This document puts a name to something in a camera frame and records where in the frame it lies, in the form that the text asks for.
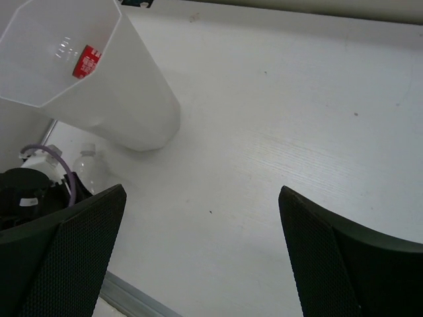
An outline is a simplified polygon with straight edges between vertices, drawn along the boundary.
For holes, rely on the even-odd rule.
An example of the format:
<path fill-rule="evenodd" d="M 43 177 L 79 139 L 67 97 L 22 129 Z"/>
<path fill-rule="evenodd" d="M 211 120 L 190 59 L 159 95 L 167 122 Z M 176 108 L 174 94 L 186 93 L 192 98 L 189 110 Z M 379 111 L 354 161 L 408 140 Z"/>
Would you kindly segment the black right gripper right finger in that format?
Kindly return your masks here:
<path fill-rule="evenodd" d="M 280 218 L 304 316 L 421 316 L 422 245 L 337 215 L 291 188 Z"/>

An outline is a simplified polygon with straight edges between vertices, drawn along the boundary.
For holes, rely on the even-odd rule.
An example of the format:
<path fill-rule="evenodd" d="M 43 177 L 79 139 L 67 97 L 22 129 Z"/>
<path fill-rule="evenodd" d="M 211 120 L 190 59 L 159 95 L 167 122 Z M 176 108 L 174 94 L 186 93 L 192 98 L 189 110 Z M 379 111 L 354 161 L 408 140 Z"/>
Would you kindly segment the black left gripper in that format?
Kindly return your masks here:
<path fill-rule="evenodd" d="M 92 196 L 75 172 L 58 181 L 30 168 L 1 173 L 1 230 L 16 228 L 50 215 Z"/>

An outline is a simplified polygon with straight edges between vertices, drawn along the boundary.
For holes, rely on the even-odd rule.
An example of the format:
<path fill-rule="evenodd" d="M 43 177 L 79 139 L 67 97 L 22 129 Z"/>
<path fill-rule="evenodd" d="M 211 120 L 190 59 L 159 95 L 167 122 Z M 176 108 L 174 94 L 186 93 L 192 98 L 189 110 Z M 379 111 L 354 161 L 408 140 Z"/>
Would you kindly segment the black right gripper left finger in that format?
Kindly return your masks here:
<path fill-rule="evenodd" d="M 1 315 L 92 316 L 125 205 L 118 184 L 1 231 Z"/>

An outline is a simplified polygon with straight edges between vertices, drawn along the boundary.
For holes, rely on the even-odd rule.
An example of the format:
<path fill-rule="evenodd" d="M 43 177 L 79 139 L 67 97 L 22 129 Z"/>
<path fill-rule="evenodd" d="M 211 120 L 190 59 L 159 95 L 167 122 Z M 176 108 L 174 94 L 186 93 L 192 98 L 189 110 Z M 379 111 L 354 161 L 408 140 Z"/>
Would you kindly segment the red label plastic bottle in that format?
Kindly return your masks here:
<path fill-rule="evenodd" d="M 54 54 L 54 65 L 66 79 L 83 79 L 95 70 L 101 56 L 101 51 L 85 41 L 66 36 Z"/>

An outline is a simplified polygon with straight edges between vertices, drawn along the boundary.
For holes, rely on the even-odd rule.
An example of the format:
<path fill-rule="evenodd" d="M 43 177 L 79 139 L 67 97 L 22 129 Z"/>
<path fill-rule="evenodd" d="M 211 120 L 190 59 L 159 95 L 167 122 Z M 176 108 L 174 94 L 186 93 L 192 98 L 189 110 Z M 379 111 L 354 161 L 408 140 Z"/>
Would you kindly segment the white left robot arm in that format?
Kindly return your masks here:
<path fill-rule="evenodd" d="M 93 196 L 54 145 L 27 145 L 23 164 L 1 173 L 1 230 L 55 213 Z"/>

